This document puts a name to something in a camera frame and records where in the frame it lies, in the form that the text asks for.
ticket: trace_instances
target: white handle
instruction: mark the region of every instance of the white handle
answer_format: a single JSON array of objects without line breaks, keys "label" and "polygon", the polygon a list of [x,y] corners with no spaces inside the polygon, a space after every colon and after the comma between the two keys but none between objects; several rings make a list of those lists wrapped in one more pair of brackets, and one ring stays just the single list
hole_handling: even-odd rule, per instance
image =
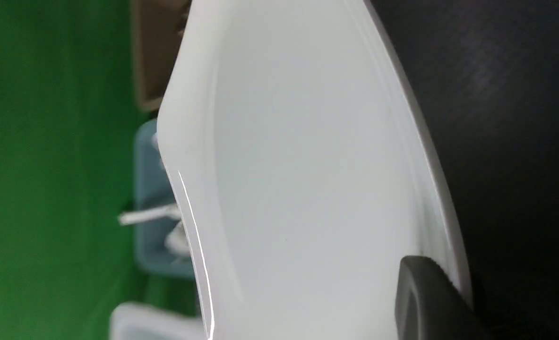
[{"label": "white handle", "polygon": [[118,216],[118,221],[122,226],[129,226],[131,224],[157,220],[164,217],[169,217],[174,220],[181,219],[181,211],[176,203],[141,211],[123,212]]}]

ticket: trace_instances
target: black surface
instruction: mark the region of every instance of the black surface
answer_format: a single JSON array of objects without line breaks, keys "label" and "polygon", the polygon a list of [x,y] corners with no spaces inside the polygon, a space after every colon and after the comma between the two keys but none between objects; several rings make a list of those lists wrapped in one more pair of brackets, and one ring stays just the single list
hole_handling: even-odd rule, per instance
[{"label": "black surface", "polygon": [[371,3],[428,124],[480,288],[517,314],[557,315],[559,1]]},{"label": "black surface", "polygon": [[401,260],[395,317],[400,340],[489,340],[437,263],[423,256]]}]

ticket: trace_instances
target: white plastic object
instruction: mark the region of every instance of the white plastic object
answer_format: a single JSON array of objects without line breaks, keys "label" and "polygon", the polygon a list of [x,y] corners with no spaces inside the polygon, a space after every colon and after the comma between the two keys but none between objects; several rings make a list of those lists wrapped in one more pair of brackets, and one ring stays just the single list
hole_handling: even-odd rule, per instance
[{"label": "white plastic object", "polygon": [[164,245],[171,254],[189,257],[189,241],[182,225],[182,221],[166,236]]},{"label": "white plastic object", "polygon": [[118,216],[118,221],[122,226],[129,226],[131,224],[157,220],[164,217],[172,218],[174,220],[180,220],[181,210],[179,209],[178,205],[176,205],[176,203],[172,203],[164,206],[152,207],[151,209],[141,211],[126,211],[120,213],[120,215]]},{"label": "white plastic object", "polygon": [[200,318],[123,303],[111,315],[110,340],[205,340]]},{"label": "white plastic object", "polygon": [[395,340],[406,255],[472,304],[439,160],[362,0],[194,0],[158,144],[210,339]]}]

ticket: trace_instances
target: blue bin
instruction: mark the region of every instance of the blue bin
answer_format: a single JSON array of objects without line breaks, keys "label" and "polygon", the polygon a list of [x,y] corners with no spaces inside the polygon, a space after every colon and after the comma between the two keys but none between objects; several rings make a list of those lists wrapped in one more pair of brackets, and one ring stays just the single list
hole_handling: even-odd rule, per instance
[{"label": "blue bin", "polygon": [[[172,188],[161,165],[158,149],[152,143],[156,120],[143,124],[134,140],[135,208],[137,210],[175,202]],[[189,257],[177,258],[164,245],[166,235],[176,226],[176,220],[162,218],[135,226],[135,261],[145,272],[195,279]]]}]

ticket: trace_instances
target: white container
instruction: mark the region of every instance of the white container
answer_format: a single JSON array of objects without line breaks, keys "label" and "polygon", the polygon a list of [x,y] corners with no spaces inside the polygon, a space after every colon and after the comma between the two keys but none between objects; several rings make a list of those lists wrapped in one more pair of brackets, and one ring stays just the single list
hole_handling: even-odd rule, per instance
[{"label": "white container", "polygon": [[158,119],[216,340],[396,339],[399,261],[468,303],[437,155],[361,0],[194,0]]},{"label": "white container", "polygon": [[119,305],[111,315],[110,340],[204,340],[202,320],[185,318],[135,303]]}]

